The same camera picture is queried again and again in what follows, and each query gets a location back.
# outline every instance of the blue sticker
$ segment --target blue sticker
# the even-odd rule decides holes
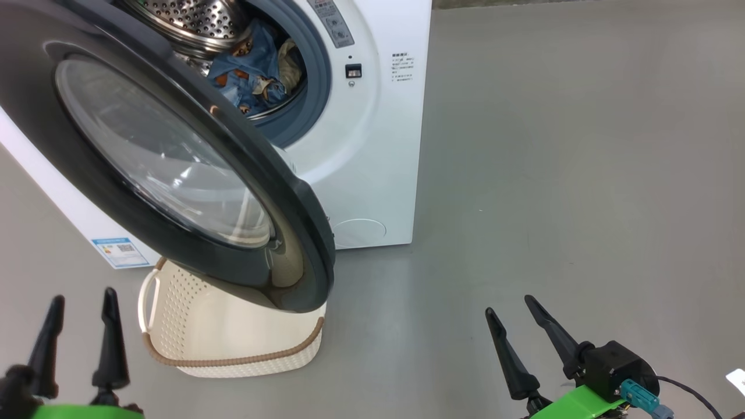
[[[94,239],[91,242],[114,265],[114,268],[132,268],[133,266],[148,266],[150,264],[127,237]]]

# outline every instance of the label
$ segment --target label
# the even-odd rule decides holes
[[[148,266],[149,263],[139,253],[135,245],[126,237],[119,239],[91,240],[101,254],[109,260],[114,268],[132,268],[134,266]]]
[[[318,19],[321,19],[323,26],[326,27],[336,48],[355,44],[355,39],[352,38],[352,33],[349,32],[349,27],[346,25],[339,9],[336,8],[334,0],[308,0],[308,3],[315,10]]]
[[[390,80],[393,82],[412,81],[414,79],[414,57],[408,52],[396,52],[390,61]]]
[[[745,371],[740,368],[734,370],[727,374],[727,381],[731,382],[745,396]]]

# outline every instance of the white laundry basket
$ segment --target white laundry basket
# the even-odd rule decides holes
[[[254,377],[305,366],[320,347],[325,313],[325,304],[293,314],[249,303],[166,259],[145,278],[138,307],[150,355],[189,375],[209,378]]]

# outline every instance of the clothes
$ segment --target clothes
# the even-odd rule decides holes
[[[280,81],[274,30],[254,19],[246,34],[212,61],[207,78],[244,115],[252,116],[281,104],[292,88],[286,88]]]
[[[285,93],[288,95],[295,89],[300,83],[302,77],[302,70],[297,64],[297,60],[293,59],[293,48],[297,50],[297,45],[292,39],[286,40],[285,43],[279,47],[278,53],[278,65],[279,65],[279,81],[285,87]]]

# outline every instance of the blue connector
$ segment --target blue connector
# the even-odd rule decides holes
[[[631,379],[621,383],[621,397],[631,406],[649,413],[654,419],[673,419],[674,413],[659,404],[659,398]]]

